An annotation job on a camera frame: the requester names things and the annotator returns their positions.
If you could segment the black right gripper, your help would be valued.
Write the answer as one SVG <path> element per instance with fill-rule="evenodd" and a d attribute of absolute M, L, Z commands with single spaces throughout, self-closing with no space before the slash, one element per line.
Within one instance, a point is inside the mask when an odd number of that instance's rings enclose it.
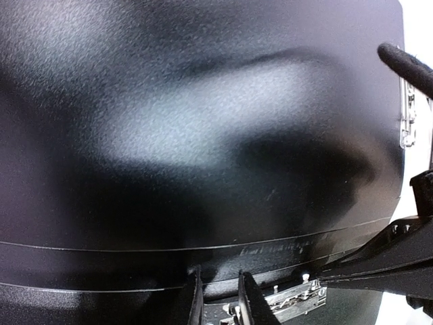
<path fill-rule="evenodd" d="M 412 307 L 432 311 L 432 171 L 413 177 L 418 217 L 398 219 L 358 250 L 317 272 L 330 288 L 407 295 Z"/>

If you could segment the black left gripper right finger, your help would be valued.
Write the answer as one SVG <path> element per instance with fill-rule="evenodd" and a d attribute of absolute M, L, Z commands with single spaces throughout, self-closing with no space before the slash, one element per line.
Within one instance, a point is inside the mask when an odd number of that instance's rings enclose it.
<path fill-rule="evenodd" d="M 280 325 L 249 272 L 240 271 L 238 278 L 240 324 Z"/>

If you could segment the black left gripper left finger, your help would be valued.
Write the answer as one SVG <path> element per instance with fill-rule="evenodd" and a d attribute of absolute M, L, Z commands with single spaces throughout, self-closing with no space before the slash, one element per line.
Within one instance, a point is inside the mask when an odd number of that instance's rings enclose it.
<path fill-rule="evenodd" d="M 169 324 L 202 325 L 204 293 L 201 268 L 197 266 L 187 277 L 187 282 L 174 300 L 168 315 Z"/>

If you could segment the black clip file folder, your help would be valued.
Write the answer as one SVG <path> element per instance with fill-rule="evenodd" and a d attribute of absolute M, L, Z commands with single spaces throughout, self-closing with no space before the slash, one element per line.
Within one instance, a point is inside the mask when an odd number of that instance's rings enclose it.
<path fill-rule="evenodd" d="M 398 1 L 2 1 L 1 323 L 156 324 L 385 228 Z"/>

